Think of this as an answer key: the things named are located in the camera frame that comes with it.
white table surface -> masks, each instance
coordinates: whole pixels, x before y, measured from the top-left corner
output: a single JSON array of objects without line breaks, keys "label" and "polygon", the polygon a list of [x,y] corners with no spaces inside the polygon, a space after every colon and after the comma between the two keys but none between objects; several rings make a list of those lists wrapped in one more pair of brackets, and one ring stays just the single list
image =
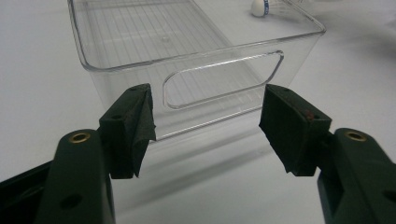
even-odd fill
[{"label": "white table surface", "polygon": [[[333,119],[332,131],[366,132],[396,161],[396,2],[302,6],[328,31],[290,88]],[[104,112],[66,0],[1,1],[0,181],[51,160],[63,135],[96,129]],[[323,223],[318,174],[286,175],[255,122],[151,145],[139,179],[113,182],[118,222]]]}]

plastic storage container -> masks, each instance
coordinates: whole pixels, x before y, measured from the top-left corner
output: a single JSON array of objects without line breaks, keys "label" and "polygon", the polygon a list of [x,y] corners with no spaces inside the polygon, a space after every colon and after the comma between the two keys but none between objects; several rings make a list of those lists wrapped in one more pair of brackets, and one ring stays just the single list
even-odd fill
[{"label": "plastic storage container", "polygon": [[105,107],[150,83],[158,139],[262,107],[288,86],[325,28],[288,0],[69,0],[85,69]]}]

small white object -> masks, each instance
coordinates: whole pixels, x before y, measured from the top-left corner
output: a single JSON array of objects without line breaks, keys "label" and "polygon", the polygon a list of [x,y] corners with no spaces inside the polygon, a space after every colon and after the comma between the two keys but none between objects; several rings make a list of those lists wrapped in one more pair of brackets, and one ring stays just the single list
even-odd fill
[{"label": "small white object", "polygon": [[253,0],[251,3],[251,14],[255,17],[263,17],[268,14],[268,0]]}]

